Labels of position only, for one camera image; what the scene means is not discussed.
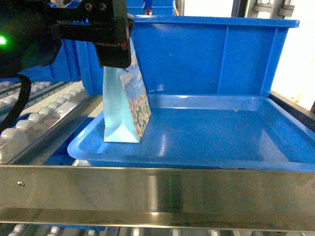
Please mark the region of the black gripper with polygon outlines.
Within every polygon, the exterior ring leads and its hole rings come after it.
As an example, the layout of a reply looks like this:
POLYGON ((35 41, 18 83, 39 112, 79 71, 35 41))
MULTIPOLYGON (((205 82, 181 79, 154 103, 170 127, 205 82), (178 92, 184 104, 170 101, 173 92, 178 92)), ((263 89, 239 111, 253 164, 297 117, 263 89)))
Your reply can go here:
POLYGON ((82 0, 75 8, 51 7, 47 13, 62 39, 95 44, 100 67, 128 68, 128 41, 135 18, 123 0, 82 0))

